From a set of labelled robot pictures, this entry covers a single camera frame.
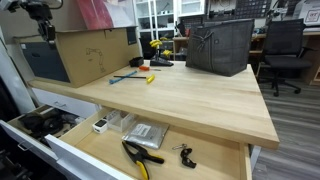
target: office chair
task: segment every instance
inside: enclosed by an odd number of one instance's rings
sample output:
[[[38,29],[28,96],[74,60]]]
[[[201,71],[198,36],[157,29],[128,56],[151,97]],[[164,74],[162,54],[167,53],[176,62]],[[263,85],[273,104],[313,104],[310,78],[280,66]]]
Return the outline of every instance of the office chair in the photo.
[[[309,48],[302,48],[302,38],[304,30],[303,19],[289,21],[270,22],[267,37],[262,51],[263,61],[270,66],[273,78],[260,81],[258,83],[272,83],[272,88],[276,89],[274,96],[279,96],[279,84],[295,88],[294,93],[299,94],[301,88],[285,82],[279,78],[279,74],[288,70],[301,70],[311,66],[308,61],[302,60],[302,56]]]

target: paper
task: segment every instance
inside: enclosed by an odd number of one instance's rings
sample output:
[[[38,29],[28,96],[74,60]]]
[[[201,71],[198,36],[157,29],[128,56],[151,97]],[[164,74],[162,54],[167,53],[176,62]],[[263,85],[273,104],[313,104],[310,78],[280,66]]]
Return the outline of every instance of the paper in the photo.
[[[108,2],[104,2],[111,16],[113,27],[128,27],[134,26],[134,16],[128,16],[125,8],[120,5],[113,5]]]

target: blue tool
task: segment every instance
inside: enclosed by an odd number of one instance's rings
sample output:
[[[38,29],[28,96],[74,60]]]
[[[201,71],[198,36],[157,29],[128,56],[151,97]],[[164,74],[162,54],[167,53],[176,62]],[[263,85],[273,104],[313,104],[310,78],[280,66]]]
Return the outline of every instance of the blue tool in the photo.
[[[132,76],[132,75],[136,74],[137,72],[138,72],[138,71],[133,71],[133,72],[131,72],[131,73],[129,73],[129,74],[124,75],[124,76],[123,76],[123,77],[121,77],[121,78],[117,78],[117,79],[110,79],[110,80],[109,80],[109,83],[110,83],[110,84],[117,83],[117,82],[119,82],[119,81],[123,80],[124,78],[130,77],[130,76]]]

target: cardboard box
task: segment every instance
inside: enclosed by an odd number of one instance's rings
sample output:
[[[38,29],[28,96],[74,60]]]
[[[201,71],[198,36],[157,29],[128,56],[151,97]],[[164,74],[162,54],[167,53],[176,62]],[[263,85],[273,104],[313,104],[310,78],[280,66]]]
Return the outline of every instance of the cardboard box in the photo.
[[[117,71],[140,56],[135,27],[58,32],[56,49],[34,38],[19,42],[37,79],[72,87]]]

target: metal rod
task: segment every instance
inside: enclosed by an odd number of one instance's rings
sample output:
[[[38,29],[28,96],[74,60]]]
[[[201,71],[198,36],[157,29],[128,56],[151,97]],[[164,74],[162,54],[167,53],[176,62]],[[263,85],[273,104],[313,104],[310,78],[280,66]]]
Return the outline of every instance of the metal rod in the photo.
[[[139,79],[146,79],[147,77],[132,77],[132,76],[130,76],[130,77],[126,77],[126,78],[139,78]]]

